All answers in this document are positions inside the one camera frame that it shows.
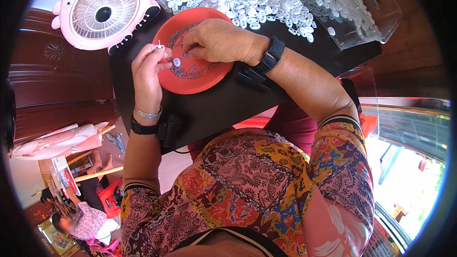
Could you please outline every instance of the woman's left hand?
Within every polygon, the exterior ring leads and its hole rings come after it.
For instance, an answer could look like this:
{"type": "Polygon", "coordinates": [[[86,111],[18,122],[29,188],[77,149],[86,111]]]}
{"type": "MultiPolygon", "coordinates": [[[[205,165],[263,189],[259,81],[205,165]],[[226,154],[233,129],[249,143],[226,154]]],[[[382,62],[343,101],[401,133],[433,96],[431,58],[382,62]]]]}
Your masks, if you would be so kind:
{"type": "Polygon", "coordinates": [[[162,101],[158,72],[173,65],[171,62],[159,63],[160,60],[171,57],[171,49],[154,50],[154,46],[154,44],[144,46],[132,62],[135,104],[138,109],[150,114],[159,113],[162,101]]]}

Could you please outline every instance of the woman's right hand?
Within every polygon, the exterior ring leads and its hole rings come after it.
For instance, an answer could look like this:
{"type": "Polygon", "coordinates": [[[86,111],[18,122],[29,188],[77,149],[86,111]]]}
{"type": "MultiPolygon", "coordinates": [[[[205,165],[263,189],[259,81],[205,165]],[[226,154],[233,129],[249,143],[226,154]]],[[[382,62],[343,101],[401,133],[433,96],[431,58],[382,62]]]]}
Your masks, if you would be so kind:
{"type": "Polygon", "coordinates": [[[184,37],[183,52],[210,62],[236,60],[256,66],[270,40],[222,19],[206,19],[184,37]]]}

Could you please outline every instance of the clip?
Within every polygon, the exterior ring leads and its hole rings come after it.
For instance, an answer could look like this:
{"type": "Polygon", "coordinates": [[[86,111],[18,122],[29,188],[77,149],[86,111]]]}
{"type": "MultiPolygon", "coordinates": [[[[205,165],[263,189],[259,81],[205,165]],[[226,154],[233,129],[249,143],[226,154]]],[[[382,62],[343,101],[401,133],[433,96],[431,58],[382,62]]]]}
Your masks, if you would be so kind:
{"type": "Polygon", "coordinates": [[[159,44],[154,46],[154,50],[156,50],[156,49],[162,49],[165,51],[165,46],[160,44],[160,40],[159,40],[159,44]]]}

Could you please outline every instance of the fan grille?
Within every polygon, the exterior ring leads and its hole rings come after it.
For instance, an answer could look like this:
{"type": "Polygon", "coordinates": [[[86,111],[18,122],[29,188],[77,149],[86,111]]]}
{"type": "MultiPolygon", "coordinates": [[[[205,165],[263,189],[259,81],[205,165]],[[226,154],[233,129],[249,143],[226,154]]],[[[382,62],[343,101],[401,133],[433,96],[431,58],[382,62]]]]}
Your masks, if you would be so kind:
{"type": "Polygon", "coordinates": [[[77,0],[70,20],[79,36],[106,38],[130,23],[137,5],[138,0],[77,0]]]}

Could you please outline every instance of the paisley pattern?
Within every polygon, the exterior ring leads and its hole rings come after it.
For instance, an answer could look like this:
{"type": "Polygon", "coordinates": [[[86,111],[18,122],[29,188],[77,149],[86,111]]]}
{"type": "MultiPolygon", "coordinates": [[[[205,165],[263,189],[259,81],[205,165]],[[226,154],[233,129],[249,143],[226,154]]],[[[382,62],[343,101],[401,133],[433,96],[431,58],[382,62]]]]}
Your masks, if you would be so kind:
{"type": "Polygon", "coordinates": [[[288,256],[308,256],[310,247],[310,256],[360,255],[374,206],[360,131],[350,123],[323,126],[311,157],[267,130],[222,134],[163,195],[146,185],[125,187],[123,256],[165,256],[224,226],[251,229],[288,256]],[[328,247],[335,240],[338,246],[328,247]]]}
{"type": "Polygon", "coordinates": [[[95,236],[106,221],[106,213],[96,208],[91,208],[87,202],[76,205],[76,214],[73,217],[75,230],[70,232],[81,240],[89,240],[95,236]]]}

